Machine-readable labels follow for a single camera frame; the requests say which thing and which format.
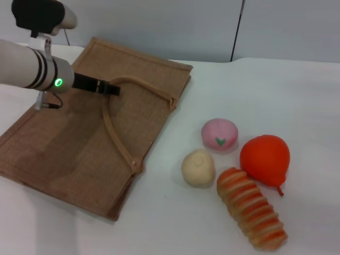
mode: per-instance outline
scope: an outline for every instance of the white wall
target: white wall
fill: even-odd
[[[246,0],[241,57],[340,62],[340,1]]]
[[[78,16],[71,45],[92,36],[163,58],[228,62],[242,0],[61,0]],[[0,2],[0,37],[27,41],[15,26],[11,0]],[[66,44],[61,33],[53,41]]]

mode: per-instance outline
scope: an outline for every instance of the green heart decoration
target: green heart decoration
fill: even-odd
[[[220,138],[217,138],[216,141],[220,146],[222,146],[225,143],[225,139],[221,140]]]

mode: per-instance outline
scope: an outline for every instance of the toy bread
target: toy bread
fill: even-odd
[[[205,149],[188,154],[183,160],[181,171],[185,181],[196,188],[206,188],[215,180],[214,160]]]
[[[221,173],[217,192],[254,247],[276,250],[288,238],[278,214],[246,172],[230,168]]]

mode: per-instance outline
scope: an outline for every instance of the pear stem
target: pear stem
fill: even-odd
[[[283,192],[282,192],[280,186],[277,186],[276,188],[277,188],[278,193],[279,193],[280,196],[282,197],[284,194],[283,194]]]

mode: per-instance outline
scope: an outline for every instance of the cable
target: cable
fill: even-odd
[[[60,102],[60,105],[51,104],[51,103],[44,103],[42,105],[43,108],[48,108],[48,109],[60,109],[60,108],[62,108],[64,103],[63,103],[62,99],[60,98],[60,96],[58,96],[56,93],[52,93],[52,95],[58,99],[58,101]]]
[[[65,30],[65,29],[64,29],[64,33],[65,33],[65,36],[66,36],[67,44],[70,46],[69,37],[67,36],[67,33],[66,33],[66,30]]]

